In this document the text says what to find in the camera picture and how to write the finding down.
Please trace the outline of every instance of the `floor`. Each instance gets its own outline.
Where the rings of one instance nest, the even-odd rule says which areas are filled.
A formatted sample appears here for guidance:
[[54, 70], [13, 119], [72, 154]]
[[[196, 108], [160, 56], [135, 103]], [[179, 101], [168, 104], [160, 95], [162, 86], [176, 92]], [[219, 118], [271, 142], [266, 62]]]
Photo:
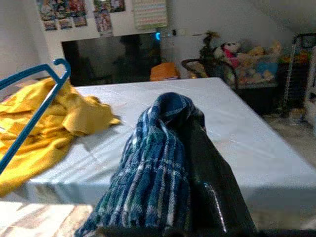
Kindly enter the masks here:
[[[277, 116], [264, 117], [297, 152], [316, 168], [316, 137], [306, 123], [295, 124]], [[1, 237], [70, 237], [92, 211], [91, 206], [23, 204], [0, 202]], [[251, 213], [259, 229], [316, 229], [315, 215], [264, 210]]]

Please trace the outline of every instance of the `blue clothes hanger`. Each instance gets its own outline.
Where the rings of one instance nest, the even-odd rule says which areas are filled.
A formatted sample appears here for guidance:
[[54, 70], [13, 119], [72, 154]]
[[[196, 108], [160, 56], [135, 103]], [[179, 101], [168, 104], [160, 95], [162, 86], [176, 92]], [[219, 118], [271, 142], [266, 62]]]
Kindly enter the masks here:
[[51, 77], [55, 80], [56, 84], [52, 88], [52, 90], [48, 93], [47, 97], [44, 99], [41, 106], [38, 108], [36, 113], [33, 115], [33, 117], [30, 119], [30, 121], [27, 123], [27, 125], [23, 128], [22, 132], [18, 135], [12, 146], [9, 148], [9, 150], [6, 152], [6, 154], [3, 156], [2, 160], [0, 161], [0, 175], [6, 168], [6, 166], [11, 161], [12, 157], [15, 155], [15, 153], [18, 151], [26, 137], [29, 135], [29, 133], [32, 131], [35, 124], [38, 122], [40, 117], [43, 115], [47, 107], [50, 105], [50, 103], [53, 101], [55, 96], [57, 95], [58, 91], [61, 89], [61, 87], [66, 82], [67, 78], [70, 76], [71, 73], [71, 67], [69, 63], [65, 59], [56, 59], [54, 60], [54, 65], [60, 65], [63, 64], [66, 68], [64, 74], [61, 78], [58, 77], [58, 75], [52, 70], [52, 68], [48, 64], [42, 64], [38, 65], [33, 68], [29, 68], [25, 71], [19, 72], [17, 74], [11, 75], [6, 79], [3, 79], [0, 81], [0, 90], [6, 88], [7, 86], [25, 78], [32, 74], [39, 73], [42, 71], [48, 72], [48, 74], [51, 75]]

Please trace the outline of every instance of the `white bed sheet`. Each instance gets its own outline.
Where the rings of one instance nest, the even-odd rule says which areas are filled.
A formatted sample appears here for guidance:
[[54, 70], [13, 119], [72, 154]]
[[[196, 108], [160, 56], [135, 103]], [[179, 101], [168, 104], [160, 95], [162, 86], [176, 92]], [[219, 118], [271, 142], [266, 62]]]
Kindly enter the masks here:
[[65, 159], [15, 193], [31, 202], [96, 204], [110, 184], [138, 116], [162, 93], [190, 97], [207, 134], [230, 164], [249, 208], [309, 211], [316, 172], [220, 79], [78, 87], [111, 105], [122, 125], [78, 138]]

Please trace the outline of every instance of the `yellow towel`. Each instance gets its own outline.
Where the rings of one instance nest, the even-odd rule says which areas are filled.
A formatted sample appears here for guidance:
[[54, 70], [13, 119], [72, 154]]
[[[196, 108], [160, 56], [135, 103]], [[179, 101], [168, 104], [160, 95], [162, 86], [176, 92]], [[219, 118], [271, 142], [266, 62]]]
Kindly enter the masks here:
[[[39, 108], [55, 82], [47, 78], [26, 86], [0, 104], [0, 159]], [[0, 175], [0, 197], [31, 177], [60, 162], [75, 136], [84, 136], [118, 124], [109, 105], [96, 97], [81, 96], [69, 82], [37, 122]]]

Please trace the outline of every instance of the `plaid cloth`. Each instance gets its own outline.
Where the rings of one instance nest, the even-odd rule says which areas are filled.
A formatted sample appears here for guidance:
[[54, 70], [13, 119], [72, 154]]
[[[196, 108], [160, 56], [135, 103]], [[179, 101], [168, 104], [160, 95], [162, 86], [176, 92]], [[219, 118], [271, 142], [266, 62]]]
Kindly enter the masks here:
[[204, 127], [203, 113], [176, 93], [159, 96], [141, 114], [109, 190], [76, 237], [106, 226], [190, 229], [188, 167], [176, 132], [190, 116]]

